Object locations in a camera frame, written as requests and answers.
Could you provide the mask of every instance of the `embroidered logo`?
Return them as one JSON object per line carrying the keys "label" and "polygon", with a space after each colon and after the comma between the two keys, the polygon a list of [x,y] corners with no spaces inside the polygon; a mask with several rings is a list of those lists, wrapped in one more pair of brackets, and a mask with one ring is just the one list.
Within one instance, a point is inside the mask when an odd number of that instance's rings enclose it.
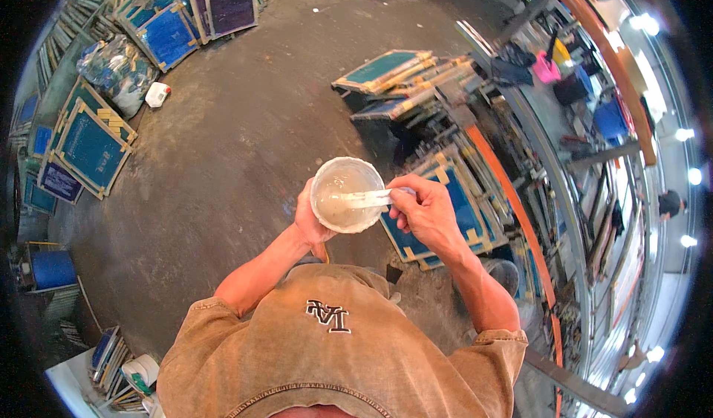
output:
{"label": "embroidered logo", "polygon": [[348,316],[349,312],[342,307],[331,307],[319,300],[308,300],[306,313],[314,316],[320,324],[331,325],[328,333],[352,333],[344,324],[344,316]]}

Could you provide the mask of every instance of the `spatula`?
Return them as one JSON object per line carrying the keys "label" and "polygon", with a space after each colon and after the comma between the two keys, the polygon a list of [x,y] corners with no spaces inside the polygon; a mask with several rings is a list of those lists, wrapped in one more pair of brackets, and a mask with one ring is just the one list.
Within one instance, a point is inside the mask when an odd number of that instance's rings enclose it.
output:
{"label": "spatula", "polygon": [[[405,191],[413,196],[416,196],[416,191],[411,188],[397,188],[400,191]],[[342,193],[338,195],[339,198],[344,202],[346,206],[351,209],[363,209],[363,208],[375,208],[377,206],[386,206],[392,204],[394,201],[388,194],[391,193],[391,189],[384,189],[383,191],[369,191],[369,192],[353,192],[353,193]]]}

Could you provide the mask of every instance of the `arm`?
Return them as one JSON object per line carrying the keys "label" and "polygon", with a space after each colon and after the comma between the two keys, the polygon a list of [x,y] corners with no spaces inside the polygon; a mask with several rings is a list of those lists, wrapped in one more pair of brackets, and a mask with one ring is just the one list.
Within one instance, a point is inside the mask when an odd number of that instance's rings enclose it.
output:
{"label": "arm", "polygon": [[315,256],[326,260],[321,243],[336,233],[322,226],[309,205],[312,178],[297,198],[294,223],[274,239],[260,255],[231,272],[215,290],[215,296],[225,300],[238,317],[244,316],[280,281],[292,265],[310,249]]}
{"label": "arm", "polygon": [[417,198],[404,191],[391,191],[394,204],[389,216],[398,218],[399,229],[413,232],[450,269],[476,331],[520,330],[515,301],[485,271],[460,233],[446,186],[417,175],[395,178],[387,186],[399,187],[414,189]]}

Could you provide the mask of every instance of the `brown t-shirt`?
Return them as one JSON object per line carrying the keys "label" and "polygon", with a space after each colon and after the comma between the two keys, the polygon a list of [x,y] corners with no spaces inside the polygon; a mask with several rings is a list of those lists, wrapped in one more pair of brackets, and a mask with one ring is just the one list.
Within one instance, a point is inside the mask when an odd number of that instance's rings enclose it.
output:
{"label": "brown t-shirt", "polygon": [[509,417],[527,338],[488,330],[446,357],[387,299],[384,278],[302,265],[250,320],[194,303],[158,374],[167,418],[269,417],[335,405],[367,417]]}

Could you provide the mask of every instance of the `blue bucket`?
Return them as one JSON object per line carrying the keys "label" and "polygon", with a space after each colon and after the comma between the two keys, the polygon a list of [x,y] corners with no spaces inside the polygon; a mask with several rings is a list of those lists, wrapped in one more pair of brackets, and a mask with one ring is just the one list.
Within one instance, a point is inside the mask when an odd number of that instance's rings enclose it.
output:
{"label": "blue bucket", "polygon": [[624,121],[624,114],[616,99],[612,99],[594,110],[594,121],[606,139],[614,139],[619,135],[624,136],[629,133]]}
{"label": "blue bucket", "polygon": [[57,288],[77,282],[77,274],[67,251],[39,251],[31,253],[30,260],[37,289]]}

